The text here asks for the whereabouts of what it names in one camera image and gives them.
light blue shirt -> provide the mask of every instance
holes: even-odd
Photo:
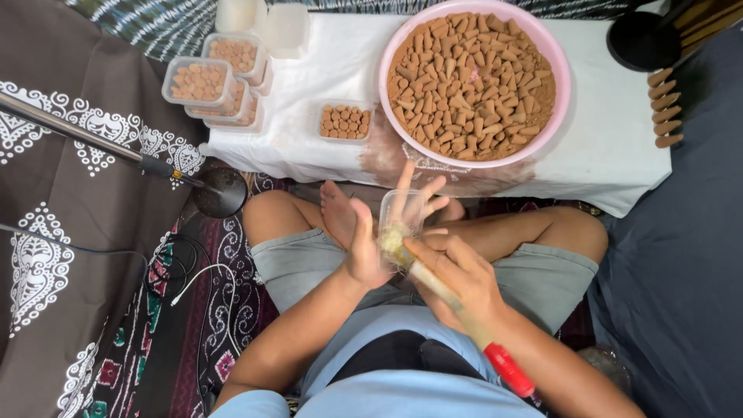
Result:
[[[340,368],[376,338],[407,329],[438,340],[487,382],[419,370],[377,370],[328,386]],[[351,315],[302,380],[297,418],[305,417],[543,417],[499,385],[489,361],[467,336],[447,328],[425,306],[385,305]],[[283,396],[252,390],[233,397],[213,418],[287,418]]]

bare foot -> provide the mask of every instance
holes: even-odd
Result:
[[[349,198],[332,180],[320,186],[320,211],[330,235],[344,250],[348,250],[356,228],[356,214]]]
[[[438,218],[436,219],[436,223],[434,225],[440,225],[445,222],[458,221],[462,218],[464,218],[464,206],[462,206],[462,203],[460,203],[459,200],[452,197],[451,199],[449,199],[449,203],[444,206],[444,209],[441,209],[439,211]]]

white cable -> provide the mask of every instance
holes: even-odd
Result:
[[[181,290],[181,293],[179,293],[178,296],[173,298],[173,300],[170,302],[170,306],[175,306],[175,304],[178,303],[178,301],[181,299],[181,296],[183,296],[184,293],[186,293],[186,290],[188,290],[188,288],[191,286],[191,283],[193,283],[196,280],[196,278],[201,275],[201,273],[204,273],[206,270],[209,270],[214,267],[224,267],[224,269],[227,270],[228,273],[230,273],[230,279],[232,279],[232,282],[233,282],[233,293],[232,293],[232,297],[230,298],[230,308],[227,310],[227,336],[230,337],[230,343],[232,343],[233,348],[235,349],[235,353],[239,355],[241,353],[241,350],[237,347],[237,342],[235,342],[235,338],[233,337],[232,332],[230,330],[230,318],[232,317],[232,305],[235,304],[235,292],[237,292],[237,282],[235,281],[235,273],[233,273],[233,271],[230,270],[229,266],[227,266],[226,264],[222,264],[222,263],[216,263],[216,264],[212,264],[211,266],[206,266],[203,269],[201,269],[199,273],[196,273],[194,277],[191,277],[191,281],[189,281],[188,284],[186,284],[186,287],[184,287],[184,289]]]

low table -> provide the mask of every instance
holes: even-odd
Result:
[[[611,22],[543,20],[571,64],[568,116],[555,147],[539,160],[469,170],[439,163],[408,146],[381,106],[369,139],[333,144],[317,132],[327,99],[379,102],[380,55],[409,16],[312,13],[310,51],[301,60],[274,60],[273,90],[260,134],[213,129],[200,150],[233,167],[299,182],[350,180],[394,187],[406,159],[416,162],[415,186],[443,174],[455,197],[533,196],[579,199],[625,216],[640,196],[671,173],[668,149],[655,147],[647,74],[619,66],[606,49]]]

grey shorts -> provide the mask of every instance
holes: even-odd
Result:
[[[319,228],[262,242],[250,252],[279,312],[302,299],[345,257]],[[550,334],[583,299],[599,268],[580,254],[537,244],[522,244],[493,267],[503,300]],[[386,284],[367,293],[356,310],[383,304],[425,305],[417,294]]]

